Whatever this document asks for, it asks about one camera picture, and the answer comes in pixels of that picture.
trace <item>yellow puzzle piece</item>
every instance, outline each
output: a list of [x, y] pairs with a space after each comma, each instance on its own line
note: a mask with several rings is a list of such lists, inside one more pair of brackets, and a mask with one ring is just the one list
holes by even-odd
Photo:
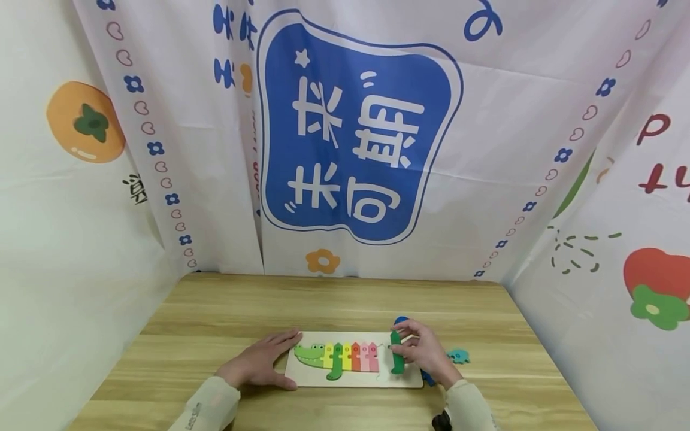
[[324, 355], [324, 368], [333, 368], [333, 344], [326, 344], [326, 354]]
[[343, 344], [343, 370], [352, 371], [352, 346], [350, 343]]

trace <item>wooden table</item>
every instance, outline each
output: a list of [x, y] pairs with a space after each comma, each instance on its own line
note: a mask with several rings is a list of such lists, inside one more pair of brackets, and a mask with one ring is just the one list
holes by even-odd
[[[69, 428], [166, 431], [217, 367], [269, 332], [431, 326], [504, 430], [595, 430], [510, 296], [492, 283], [191, 274], [170, 293]], [[285, 366], [286, 359], [278, 363]], [[242, 392], [233, 431], [431, 430], [438, 387]]]

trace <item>black object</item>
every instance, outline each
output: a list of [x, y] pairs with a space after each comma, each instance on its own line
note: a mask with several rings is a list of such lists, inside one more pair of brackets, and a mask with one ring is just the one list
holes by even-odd
[[446, 410], [432, 419], [431, 426], [433, 427], [434, 431], [453, 431], [451, 418], [448, 416], [448, 413], [446, 413]]

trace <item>green crocodile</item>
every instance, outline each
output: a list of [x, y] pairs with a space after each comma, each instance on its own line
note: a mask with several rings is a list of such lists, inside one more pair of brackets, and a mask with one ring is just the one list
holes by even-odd
[[338, 380], [343, 375], [343, 345], [338, 343], [333, 346], [333, 369], [328, 373], [328, 380]]
[[295, 356], [299, 362], [305, 363], [310, 367], [323, 368], [324, 367], [324, 349], [323, 344], [312, 344], [311, 348], [304, 348], [297, 346], [295, 348]]
[[379, 372], [379, 357], [374, 343], [326, 343], [313, 344], [309, 348], [298, 345], [294, 351], [299, 362], [310, 367], [331, 370], [326, 376], [331, 381], [338, 380], [345, 371]]

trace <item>sleeve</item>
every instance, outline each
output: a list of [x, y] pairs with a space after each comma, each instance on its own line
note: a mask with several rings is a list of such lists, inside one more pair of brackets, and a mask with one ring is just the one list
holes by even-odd
[[184, 413], [169, 431], [222, 431], [235, 418], [239, 391], [213, 376], [187, 401]]
[[446, 393], [446, 409], [453, 431], [498, 431], [482, 393], [467, 380], [459, 380]]

